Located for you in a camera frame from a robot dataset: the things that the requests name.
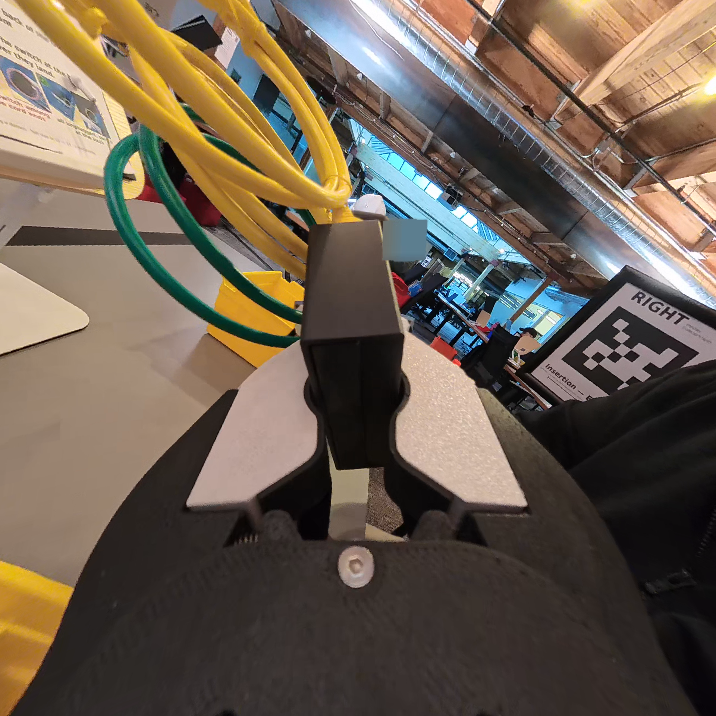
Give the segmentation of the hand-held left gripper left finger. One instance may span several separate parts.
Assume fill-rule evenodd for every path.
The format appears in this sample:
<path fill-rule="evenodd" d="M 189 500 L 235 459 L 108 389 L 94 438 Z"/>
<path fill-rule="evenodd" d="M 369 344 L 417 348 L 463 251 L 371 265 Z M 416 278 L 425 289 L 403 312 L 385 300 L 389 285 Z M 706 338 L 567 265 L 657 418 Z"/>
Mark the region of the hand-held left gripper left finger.
<path fill-rule="evenodd" d="M 241 384 L 186 500 L 188 509 L 239 511 L 253 526 L 270 511 L 284 511 L 303 538 L 327 538 L 329 454 L 308 379 L 294 343 Z"/>

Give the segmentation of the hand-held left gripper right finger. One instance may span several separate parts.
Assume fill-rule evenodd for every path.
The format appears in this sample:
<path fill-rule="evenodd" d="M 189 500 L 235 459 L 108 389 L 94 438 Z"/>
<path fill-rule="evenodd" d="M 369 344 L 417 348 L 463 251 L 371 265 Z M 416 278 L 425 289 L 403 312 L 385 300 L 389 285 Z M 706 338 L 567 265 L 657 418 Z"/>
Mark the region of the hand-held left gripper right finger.
<path fill-rule="evenodd" d="M 458 530 L 471 515 L 528 516 L 524 489 L 475 383 L 456 365 L 403 335 L 401 398 L 388 428 L 387 493 L 413 536 L 427 513 Z"/>

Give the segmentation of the yellow plastic bin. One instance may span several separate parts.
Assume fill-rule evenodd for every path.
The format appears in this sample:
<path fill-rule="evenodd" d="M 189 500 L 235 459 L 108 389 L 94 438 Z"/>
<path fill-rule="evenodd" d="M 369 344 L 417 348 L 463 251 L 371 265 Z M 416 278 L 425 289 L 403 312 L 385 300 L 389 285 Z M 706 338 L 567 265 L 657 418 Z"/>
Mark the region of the yellow plastic bin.
<path fill-rule="evenodd" d="M 74 589 L 1 562 L 1 714 L 9 715 L 36 676 Z"/>
<path fill-rule="evenodd" d="M 297 301 L 304 299 L 305 290 L 300 282 L 286 281 L 280 271 L 250 271 L 244 272 L 244 276 L 290 308 L 294 308 Z M 223 280 L 220 286 L 214 308 L 225 317 L 260 332 L 292 336 L 296 326 L 293 322 L 260 307 L 226 280 Z M 252 343 L 214 326 L 208 326 L 208 333 L 255 368 L 281 352 L 278 347 Z"/>

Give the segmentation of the black network switch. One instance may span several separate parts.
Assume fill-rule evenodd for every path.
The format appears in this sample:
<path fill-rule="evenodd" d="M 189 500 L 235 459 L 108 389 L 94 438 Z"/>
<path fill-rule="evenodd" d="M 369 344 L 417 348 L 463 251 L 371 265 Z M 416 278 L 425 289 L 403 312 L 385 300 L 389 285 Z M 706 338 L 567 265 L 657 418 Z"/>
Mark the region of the black network switch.
<path fill-rule="evenodd" d="M 335 466 L 385 468 L 403 398 L 404 332 L 381 224 L 309 231 L 301 350 Z"/>

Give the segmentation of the person's black jacket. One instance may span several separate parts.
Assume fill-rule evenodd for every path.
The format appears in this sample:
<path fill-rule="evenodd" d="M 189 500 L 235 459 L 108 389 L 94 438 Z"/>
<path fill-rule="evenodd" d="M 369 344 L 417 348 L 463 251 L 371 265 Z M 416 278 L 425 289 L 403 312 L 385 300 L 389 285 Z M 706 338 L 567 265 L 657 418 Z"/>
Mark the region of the person's black jacket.
<path fill-rule="evenodd" d="M 698 714 L 715 714 L 715 361 L 516 415 L 612 533 Z"/>

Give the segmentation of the red bag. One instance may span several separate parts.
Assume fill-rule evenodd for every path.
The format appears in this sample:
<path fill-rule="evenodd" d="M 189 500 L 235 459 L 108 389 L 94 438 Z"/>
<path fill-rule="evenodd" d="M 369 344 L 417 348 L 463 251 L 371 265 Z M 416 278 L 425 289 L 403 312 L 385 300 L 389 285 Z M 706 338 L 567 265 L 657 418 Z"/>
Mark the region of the red bag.
<path fill-rule="evenodd" d="M 221 212 L 210 202 L 189 174 L 184 176 L 183 182 L 178 188 L 178 193 L 192 217 L 203 228 L 216 228 L 219 226 L 222 218 Z M 137 201 L 157 204 L 164 203 L 148 176 L 145 177 L 145 186 L 136 199 Z"/>

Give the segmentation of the printed instruction sheet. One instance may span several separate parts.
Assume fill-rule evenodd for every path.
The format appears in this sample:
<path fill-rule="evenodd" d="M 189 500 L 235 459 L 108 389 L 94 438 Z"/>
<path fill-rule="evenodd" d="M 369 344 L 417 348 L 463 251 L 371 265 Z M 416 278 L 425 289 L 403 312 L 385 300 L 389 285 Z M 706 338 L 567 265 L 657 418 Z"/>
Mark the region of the printed instruction sheet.
<path fill-rule="evenodd" d="M 101 195 L 107 157 L 129 134 L 121 105 L 2 1 L 1 178 Z"/>

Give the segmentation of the metal ventilation duct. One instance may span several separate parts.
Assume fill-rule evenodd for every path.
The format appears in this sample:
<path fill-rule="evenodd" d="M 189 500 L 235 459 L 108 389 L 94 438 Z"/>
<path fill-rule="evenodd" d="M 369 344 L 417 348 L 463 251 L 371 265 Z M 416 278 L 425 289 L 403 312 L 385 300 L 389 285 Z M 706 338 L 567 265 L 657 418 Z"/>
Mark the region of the metal ventilation duct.
<path fill-rule="evenodd" d="M 278 1 L 598 273 L 715 306 L 715 277 L 546 130 L 414 1 Z"/>

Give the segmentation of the white rounded base plate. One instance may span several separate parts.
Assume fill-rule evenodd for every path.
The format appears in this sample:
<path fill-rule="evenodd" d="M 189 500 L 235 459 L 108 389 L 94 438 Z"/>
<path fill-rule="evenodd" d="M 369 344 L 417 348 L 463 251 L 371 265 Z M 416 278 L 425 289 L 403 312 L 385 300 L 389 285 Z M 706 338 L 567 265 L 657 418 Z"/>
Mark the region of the white rounded base plate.
<path fill-rule="evenodd" d="M 1 264 L 1 355 L 85 329 L 77 306 Z"/>

